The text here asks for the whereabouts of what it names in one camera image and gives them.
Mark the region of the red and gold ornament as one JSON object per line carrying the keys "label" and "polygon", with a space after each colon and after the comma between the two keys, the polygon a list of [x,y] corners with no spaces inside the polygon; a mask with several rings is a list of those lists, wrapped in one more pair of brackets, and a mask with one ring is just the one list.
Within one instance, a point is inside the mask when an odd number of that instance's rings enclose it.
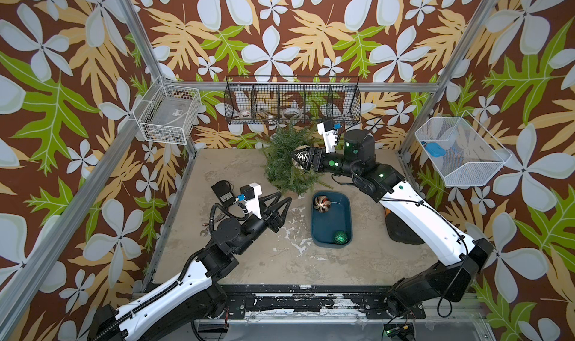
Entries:
{"label": "red and gold ornament", "polygon": [[314,210],[319,213],[326,213],[331,209],[331,201],[325,195],[319,195],[314,198]]}

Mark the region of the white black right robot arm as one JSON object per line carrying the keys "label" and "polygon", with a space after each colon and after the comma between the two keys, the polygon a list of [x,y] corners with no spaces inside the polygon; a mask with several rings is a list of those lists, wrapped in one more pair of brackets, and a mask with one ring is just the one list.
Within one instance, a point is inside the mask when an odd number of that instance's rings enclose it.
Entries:
{"label": "white black right robot arm", "polygon": [[351,185],[398,216],[438,257],[429,269],[392,286],[385,297],[385,311],[401,317],[434,298],[459,302],[485,267],[493,245],[456,228],[401,173],[377,162],[374,138],[368,131],[344,133],[341,153],[335,150],[338,137],[334,131],[324,131],[322,136],[323,148],[298,146],[290,154],[293,162],[306,171],[349,177]]}

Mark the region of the gold ribbed ornament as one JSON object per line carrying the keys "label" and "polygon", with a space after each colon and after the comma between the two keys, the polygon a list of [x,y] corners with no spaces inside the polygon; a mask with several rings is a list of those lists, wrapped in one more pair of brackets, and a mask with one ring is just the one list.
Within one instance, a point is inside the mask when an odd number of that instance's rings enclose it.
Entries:
{"label": "gold ribbed ornament", "polygon": [[292,153],[293,165],[300,170],[308,170],[309,146],[299,146]]}

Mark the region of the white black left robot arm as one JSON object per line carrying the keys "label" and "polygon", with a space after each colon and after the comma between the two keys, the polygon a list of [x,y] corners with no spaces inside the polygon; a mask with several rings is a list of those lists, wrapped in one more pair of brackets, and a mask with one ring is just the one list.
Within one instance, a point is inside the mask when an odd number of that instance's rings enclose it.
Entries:
{"label": "white black left robot arm", "polygon": [[98,309],[88,340],[160,340],[187,322],[221,316],[228,303],[218,284],[266,230],[285,224],[292,199],[281,192],[254,198],[260,213],[238,217],[219,203],[211,208],[211,239],[185,262],[179,274],[144,296],[118,308]]}

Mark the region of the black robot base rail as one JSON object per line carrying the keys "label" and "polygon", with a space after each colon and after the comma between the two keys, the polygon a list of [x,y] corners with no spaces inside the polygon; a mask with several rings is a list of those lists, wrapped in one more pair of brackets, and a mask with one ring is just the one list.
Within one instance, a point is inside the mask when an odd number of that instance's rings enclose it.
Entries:
{"label": "black robot base rail", "polygon": [[256,285],[212,286],[182,303],[157,322],[158,327],[196,319],[246,320],[249,313],[284,310],[318,316],[329,310],[358,312],[367,319],[390,319],[384,309],[387,286]]}

